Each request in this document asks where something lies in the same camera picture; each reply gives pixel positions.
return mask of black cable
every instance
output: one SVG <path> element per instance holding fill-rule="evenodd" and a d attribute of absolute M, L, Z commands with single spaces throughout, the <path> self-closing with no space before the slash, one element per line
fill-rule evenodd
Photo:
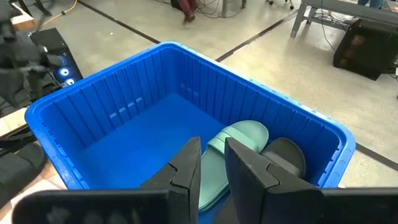
<path fill-rule="evenodd" d="M 397 76 L 396 75 L 391 75 L 391 74 L 388 74 L 389 76 L 391 76 L 391 78 L 393 78 L 393 79 L 395 79 L 395 80 L 397 80 L 398 81 L 398 78 L 397 78 Z"/>
<path fill-rule="evenodd" d="M 322 10 L 323 10 L 323 0 L 321 0 L 321 11 Z M 325 32 L 325 27 L 323 26 L 323 18 L 322 17 L 321 17 L 321 25 L 322 25 L 323 36 L 325 37 L 325 40 L 328 42 L 329 46 L 336 52 L 335 48 L 331 45 L 328 38 L 326 37 L 326 32 Z"/>
<path fill-rule="evenodd" d="M 155 1 L 157 1 L 157 2 L 159 2 L 159 3 L 162 3 L 162 4 L 171 5 L 171 2 L 166 2 L 166 1 L 164 1 L 164 0 L 155 0 Z M 216 5 L 216 9 L 215 9 L 213 12 L 204 12 L 204 11 L 202 10 L 203 8 L 205 8 L 206 6 L 209 6 L 210 4 L 213 4 L 214 2 L 217 2 L 217 5 Z M 242 8 L 241 8 L 241 9 L 239 10 L 239 12 L 233 14 L 232 16 L 226 16 L 226 17 L 221 17 L 221 13 L 218 13 L 217 16 L 211 16 L 211 15 L 214 15 L 214 14 L 217 12 L 218 6 L 220 5 L 220 0 L 212 0 L 212 1 L 209 2 L 209 3 L 206 3 L 206 1 L 201 2 L 201 1 L 199 0 L 199 3 L 201 4 L 201 7 L 198 7 L 197 13 L 203 14 L 204 16 L 206 16 L 207 18 L 210 18 L 210 19 L 231 18 L 231 17 L 237 16 L 237 15 L 238 15 L 239 13 L 241 13 L 241 11 L 242 11 Z"/>
<path fill-rule="evenodd" d="M 163 4 L 166 4 L 166 5 L 169 5 L 169 6 L 172 4 L 171 2 L 167 2 L 167 1 L 164 1 L 164 0 L 155 0 L 155 1 L 163 3 Z"/>
<path fill-rule="evenodd" d="M 341 28 L 343 29 L 343 31 L 347 32 L 347 30 L 345 29 L 344 21 L 342 21 L 340 18 L 336 18 L 334 15 L 331 14 L 330 11 L 329 11 L 329 13 L 316 12 L 312 16 L 312 18 L 316 18 L 316 19 L 321 19 L 321 17 L 324 19 L 328 19 L 331 23 L 339 24 L 341 26 Z"/>

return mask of black speaker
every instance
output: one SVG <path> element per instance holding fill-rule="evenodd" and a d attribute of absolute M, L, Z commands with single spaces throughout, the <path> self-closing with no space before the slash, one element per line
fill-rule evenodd
<path fill-rule="evenodd" d="M 398 28 L 359 19 L 346 32 L 333 57 L 333 66 L 372 80 L 398 55 Z"/>
<path fill-rule="evenodd" d="M 54 77 L 58 82 L 72 85 L 83 79 L 68 44 L 56 28 L 34 32 L 30 39 L 35 45 L 44 46 L 48 53 L 60 56 L 62 67 L 53 71 Z"/>

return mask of blue led light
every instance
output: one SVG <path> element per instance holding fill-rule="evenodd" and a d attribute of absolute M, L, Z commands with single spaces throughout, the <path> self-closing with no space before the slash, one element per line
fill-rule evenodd
<path fill-rule="evenodd" d="M 73 85 L 75 83 L 75 81 L 73 79 L 69 78 L 68 80 L 66 80 L 66 83 L 68 85 Z"/>
<path fill-rule="evenodd" d="M 67 77 L 70 74 L 70 70 L 67 67 L 60 68 L 58 74 L 62 77 Z"/>

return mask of gray concrete floor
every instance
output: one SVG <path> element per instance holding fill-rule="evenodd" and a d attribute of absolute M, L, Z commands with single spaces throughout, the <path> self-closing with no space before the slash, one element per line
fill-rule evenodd
<path fill-rule="evenodd" d="M 229 15 L 233 15 L 239 11 L 240 2 L 228 1 Z M 154 0 L 83 2 L 159 41 L 181 42 L 213 59 L 291 13 L 281 0 L 273 6 L 254 0 L 248 1 L 247 8 L 232 18 L 210 19 L 198 14 L 193 24 L 184 27 L 182 13 Z M 72 3 L 62 1 L 53 12 Z M 212 11 L 215 7 L 216 4 L 210 5 L 204 10 Z M 34 7 L 30 9 L 38 15 Z M 358 143 L 398 162 L 398 139 L 394 137 L 398 133 L 398 83 L 388 75 L 374 82 L 334 68 L 333 50 L 325 41 L 321 25 L 303 24 L 297 38 L 291 39 L 293 21 L 276 27 L 222 63 L 335 118 L 353 132 Z M 47 27 L 60 31 L 85 77 L 153 45 L 81 4 Z M 337 47 L 343 31 L 325 27 L 325 32 Z M 394 169 L 357 151 L 342 184 L 396 186 L 398 175 Z"/>

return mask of blue plastic bin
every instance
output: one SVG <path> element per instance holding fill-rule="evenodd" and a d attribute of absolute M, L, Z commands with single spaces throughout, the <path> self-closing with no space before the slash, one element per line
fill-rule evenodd
<path fill-rule="evenodd" d="M 25 119 L 69 189 L 136 188 L 191 137 L 204 151 L 245 119 L 262 122 L 270 142 L 296 142 L 319 187 L 337 187 L 355 150 L 340 123 L 170 42 L 36 101 Z"/>

